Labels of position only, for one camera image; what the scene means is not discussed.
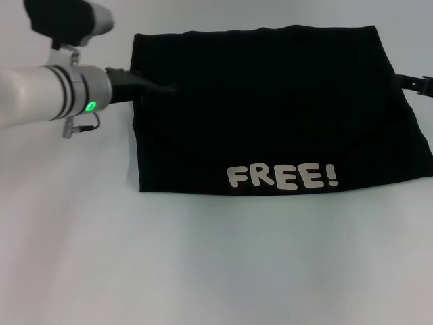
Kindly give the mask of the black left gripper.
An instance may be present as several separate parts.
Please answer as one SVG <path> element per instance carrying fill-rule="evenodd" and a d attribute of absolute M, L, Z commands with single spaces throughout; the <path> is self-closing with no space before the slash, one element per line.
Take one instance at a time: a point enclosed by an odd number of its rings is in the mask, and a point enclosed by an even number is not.
<path fill-rule="evenodd" d="M 112 90 L 111 104 L 133 101 L 137 95 L 145 90 L 151 93 L 171 95 L 178 92 L 176 85 L 161 86 L 149 83 L 144 78 L 128 70 L 106 68 L 105 71 Z"/>

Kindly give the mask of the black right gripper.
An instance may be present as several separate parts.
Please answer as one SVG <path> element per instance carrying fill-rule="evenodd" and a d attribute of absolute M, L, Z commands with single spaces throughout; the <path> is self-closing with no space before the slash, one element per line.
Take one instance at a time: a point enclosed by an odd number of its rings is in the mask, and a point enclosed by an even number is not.
<path fill-rule="evenodd" d="M 415 78 L 402 74 L 395 74 L 392 86 L 394 89 L 414 91 L 418 95 L 433 96 L 432 77 L 423 76 L 422 78 Z"/>

